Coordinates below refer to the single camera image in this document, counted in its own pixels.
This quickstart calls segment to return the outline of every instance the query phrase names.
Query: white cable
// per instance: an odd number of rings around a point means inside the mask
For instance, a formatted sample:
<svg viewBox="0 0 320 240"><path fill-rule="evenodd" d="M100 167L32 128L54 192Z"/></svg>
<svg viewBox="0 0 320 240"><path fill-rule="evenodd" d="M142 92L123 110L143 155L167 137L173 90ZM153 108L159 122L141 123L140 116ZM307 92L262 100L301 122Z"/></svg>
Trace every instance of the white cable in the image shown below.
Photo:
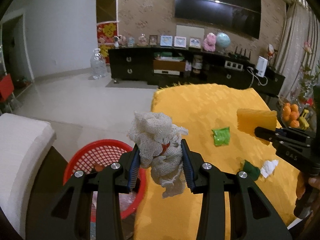
<svg viewBox="0 0 320 240"><path fill-rule="evenodd" d="M249 88L252 86L253 80L254 80L255 77L258 79L258 82L260 83L260 85L266 86L266 85L268 84L268 78L267 78L267 77L264 77L264 78L267 80L265 84L262 84L262 83L260 82L259 77L256 76L255 73L253 72L253 68L252 68L252 67L247 67L247 71L249 71L249 73L252 75L252 81L251 81L251 84L250 84Z"/></svg>

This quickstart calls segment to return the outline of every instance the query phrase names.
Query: pink teddy bear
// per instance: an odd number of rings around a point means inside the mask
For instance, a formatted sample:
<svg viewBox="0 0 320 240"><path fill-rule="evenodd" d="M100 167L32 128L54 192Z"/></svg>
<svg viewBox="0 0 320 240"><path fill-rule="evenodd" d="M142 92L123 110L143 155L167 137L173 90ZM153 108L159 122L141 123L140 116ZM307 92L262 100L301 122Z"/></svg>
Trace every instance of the pink teddy bear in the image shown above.
<svg viewBox="0 0 320 240"><path fill-rule="evenodd" d="M209 33L203 41L203 47L206 51L215 51L216 50L216 35Z"/></svg>

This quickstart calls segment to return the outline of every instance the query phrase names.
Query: white mesh cloth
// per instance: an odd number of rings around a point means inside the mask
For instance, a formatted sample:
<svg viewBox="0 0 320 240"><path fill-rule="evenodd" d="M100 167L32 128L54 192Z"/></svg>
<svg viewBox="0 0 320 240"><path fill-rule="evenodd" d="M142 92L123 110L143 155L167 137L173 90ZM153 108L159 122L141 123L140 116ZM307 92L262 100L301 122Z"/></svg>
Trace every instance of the white mesh cloth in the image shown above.
<svg viewBox="0 0 320 240"><path fill-rule="evenodd" d="M139 147L141 167L151 167L152 179L165 188L163 198L181 194L185 187L181 135L188 130L172 124L163 113L134 112L134 117L128 136Z"/></svg>

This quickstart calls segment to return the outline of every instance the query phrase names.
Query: flat screen tv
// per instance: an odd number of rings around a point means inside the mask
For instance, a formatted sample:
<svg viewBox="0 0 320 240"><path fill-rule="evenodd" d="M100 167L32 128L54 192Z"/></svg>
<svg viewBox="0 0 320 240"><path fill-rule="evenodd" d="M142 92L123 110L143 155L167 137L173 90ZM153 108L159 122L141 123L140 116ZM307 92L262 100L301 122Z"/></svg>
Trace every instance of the flat screen tv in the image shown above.
<svg viewBox="0 0 320 240"><path fill-rule="evenodd" d="M258 39L261 0L175 0L175 17L221 25Z"/></svg>

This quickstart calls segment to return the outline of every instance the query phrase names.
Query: brown box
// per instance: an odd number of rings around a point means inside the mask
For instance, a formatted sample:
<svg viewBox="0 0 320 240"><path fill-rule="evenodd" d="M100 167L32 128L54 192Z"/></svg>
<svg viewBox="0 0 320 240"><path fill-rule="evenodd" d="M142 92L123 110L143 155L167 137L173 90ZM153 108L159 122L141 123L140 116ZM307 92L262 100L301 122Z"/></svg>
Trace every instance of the brown box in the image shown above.
<svg viewBox="0 0 320 240"><path fill-rule="evenodd" d="M183 61L167 61L156 59L153 61L153 69L184 71L185 68L186 63Z"/></svg>

